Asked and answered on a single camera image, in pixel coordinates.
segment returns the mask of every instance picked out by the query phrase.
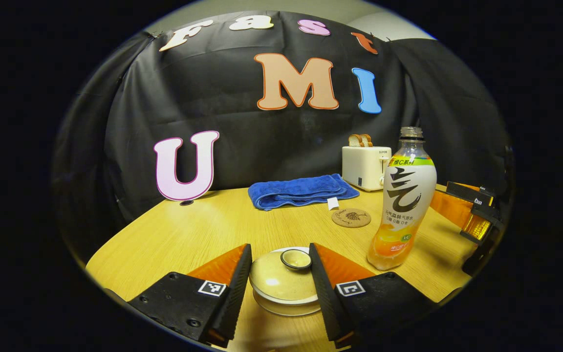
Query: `folded towel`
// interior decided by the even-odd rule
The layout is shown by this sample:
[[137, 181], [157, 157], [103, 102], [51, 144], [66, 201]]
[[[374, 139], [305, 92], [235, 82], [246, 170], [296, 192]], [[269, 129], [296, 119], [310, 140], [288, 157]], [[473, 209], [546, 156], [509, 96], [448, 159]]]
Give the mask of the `folded towel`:
[[327, 198], [355, 198], [360, 192], [346, 183], [340, 174], [298, 178], [291, 181], [253, 183], [248, 190], [253, 206], [271, 210], [282, 205], [295, 207], [312, 203], [327, 203]]

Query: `bottle label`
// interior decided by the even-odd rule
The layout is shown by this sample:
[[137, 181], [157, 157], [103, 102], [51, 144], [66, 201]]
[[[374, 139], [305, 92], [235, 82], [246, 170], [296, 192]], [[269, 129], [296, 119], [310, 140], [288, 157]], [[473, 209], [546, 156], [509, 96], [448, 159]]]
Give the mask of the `bottle label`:
[[431, 203], [436, 172], [428, 156], [395, 155], [384, 174], [384, 213], [375, 236], [381, 256], [397, 256], [413, 243], [413, 237]]

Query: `white tag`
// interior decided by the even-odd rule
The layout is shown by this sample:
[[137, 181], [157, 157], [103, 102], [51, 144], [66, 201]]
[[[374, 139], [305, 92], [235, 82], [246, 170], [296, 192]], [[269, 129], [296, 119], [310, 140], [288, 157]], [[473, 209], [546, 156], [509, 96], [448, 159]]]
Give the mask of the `white tag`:
[[327, 207], [329, 208], [329, 210], [337, 208], [338, 207], [338, 198], [336, 198], [336, 197], [328, 198], [327, 199]]

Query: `white toaster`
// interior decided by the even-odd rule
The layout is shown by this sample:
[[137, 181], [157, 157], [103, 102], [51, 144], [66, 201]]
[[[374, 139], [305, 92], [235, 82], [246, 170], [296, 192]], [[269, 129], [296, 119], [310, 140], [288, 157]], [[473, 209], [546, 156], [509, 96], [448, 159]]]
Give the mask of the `white toaster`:
[[342, 147], [342, 179], [364, 190], [384, 189], [389, 147]]

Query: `round coaster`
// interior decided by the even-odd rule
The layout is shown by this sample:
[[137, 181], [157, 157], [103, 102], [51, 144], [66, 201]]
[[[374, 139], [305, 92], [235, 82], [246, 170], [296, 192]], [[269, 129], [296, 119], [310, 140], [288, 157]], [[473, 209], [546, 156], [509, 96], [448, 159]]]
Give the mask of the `round coaster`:
[[370, 223], [370, 215], [362, 209], [341, 209], [331, 214], [331, 220], [344, 227], [362, 227]]

